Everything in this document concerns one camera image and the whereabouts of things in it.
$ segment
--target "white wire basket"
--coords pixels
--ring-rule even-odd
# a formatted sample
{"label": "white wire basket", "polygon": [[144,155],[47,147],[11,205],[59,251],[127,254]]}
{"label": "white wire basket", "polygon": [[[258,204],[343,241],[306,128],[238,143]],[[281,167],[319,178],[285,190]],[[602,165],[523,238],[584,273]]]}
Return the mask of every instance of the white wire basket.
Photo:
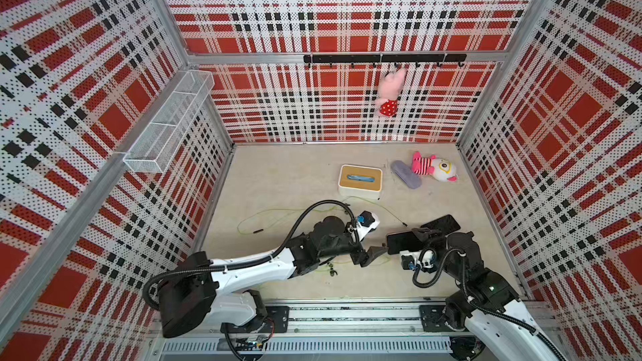
{"label": "white wire basket", "polygon": [[133,172],[165,173],[213,86],[210,72],[186,73],[133,144],[125,164]]}

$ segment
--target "tissue box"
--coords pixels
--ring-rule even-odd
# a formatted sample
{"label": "tissue box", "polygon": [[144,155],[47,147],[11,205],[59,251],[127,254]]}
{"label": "tissue box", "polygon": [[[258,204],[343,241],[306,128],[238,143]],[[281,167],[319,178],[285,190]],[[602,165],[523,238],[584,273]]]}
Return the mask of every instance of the tissue box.
{"label": "tissue box", "polygon": [[382,177],[383,171],[379,168],[344,164],[339,174],[339,194],[379,199]]}

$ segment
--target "pink plush toy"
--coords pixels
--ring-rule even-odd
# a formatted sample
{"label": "pink plush toy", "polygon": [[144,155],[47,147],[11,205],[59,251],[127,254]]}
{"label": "pink plush toy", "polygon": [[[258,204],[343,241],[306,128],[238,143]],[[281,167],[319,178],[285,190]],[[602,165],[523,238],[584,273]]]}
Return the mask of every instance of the pink plush toy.
{"label": "pink plush toy", "polygon": [[435,155],[421,157],[419,152],[412,155],[411,170],[420,175],[429,174],[438,181],[457,181],[457,168],[451,162]]}
{"label": "pink plush toy", "polygon": [[406,69],[401,68],[394,73],[389,73],[379,82],[377,89],[378,98],[374,104],[379,106],[379,116],[392,117],[397,114],[397,98],[406,79]]}

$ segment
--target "beige floor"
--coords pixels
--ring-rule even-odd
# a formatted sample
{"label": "beige floor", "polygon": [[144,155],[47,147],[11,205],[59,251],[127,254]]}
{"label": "beige floor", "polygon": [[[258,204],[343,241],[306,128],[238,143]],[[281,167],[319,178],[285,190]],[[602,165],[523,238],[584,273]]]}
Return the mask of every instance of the beige floor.
{"label": "beige floor", "polygon": [[[441,183],[422,177],[419,189],[409,189],[390,170],[397,160],[410,162],[412,153],[436,154],[457,166],[459,180]],[[355,215],[364,210],[381,219],[379,228],[363,241],[381,245],[387,234],[408,230],[451,214],[461,231],[473,231],[488,268],[499,272],[519,291],[509,262],[497,241],[475,189],[452,144],[318,144],[251,145],[236,150],[234,161],[205,238],[203,250],[209,258],[233,258],[269,251],[283,241],[302,210],[322,199],[341,199],[337,180],[342,164],[359,164],[384,170],[383,190],[373,205],[362,199],[347,198]],[[320,207],[327,210],[331,206]],[[404,227],[398,218],[407,223]],[[309,232],[314,223],[327,215],[347,221],[338,210],[311,212],[299,226],[299,233]],[[361,268],[341,256],[333,261],[338,276],[330,277],[327,266],[306,276],[287,281],[273,281],[259,286],[264,299],[308,299],[340,297],[447,297],[457,288],[454,279],[442,275],[437,285],[421,289],[412,284],[412,272],[401,269],[399,255],[382,255],[372,265]],[[423,274],[422,281],[431,275]]]}

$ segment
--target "red plaid pattern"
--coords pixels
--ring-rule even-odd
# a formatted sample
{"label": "red plaid pattern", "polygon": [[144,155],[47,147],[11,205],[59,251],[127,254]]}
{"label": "red plaid pattern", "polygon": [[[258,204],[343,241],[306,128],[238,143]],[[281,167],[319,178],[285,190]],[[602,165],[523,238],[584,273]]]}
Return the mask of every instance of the red plaid pattern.
{"label": "red plaid pattern", "polygon": [[583,360],[642,353],[642,0],[552,0],[465,143],[528,285]]}
{"label": "red plaid pattern", "polygon": [[193,53],[503,50],[530,0],[166,0]]}
{"label": "red plaid pattern", "polygon": [[[0,0],[0,295],[177,70],[149,0]],[[201,114],[170,171],[126,173],[0,360],[134,360],[139,289],[189,253],[223,158]]]}
{"label": "red plaid pattern", "polygon": [[392,65],[202,66],[235,142],[395,140],[455,142],[494,63],[401,65],[408,75],[397,115],[376,116],[374,99]]}

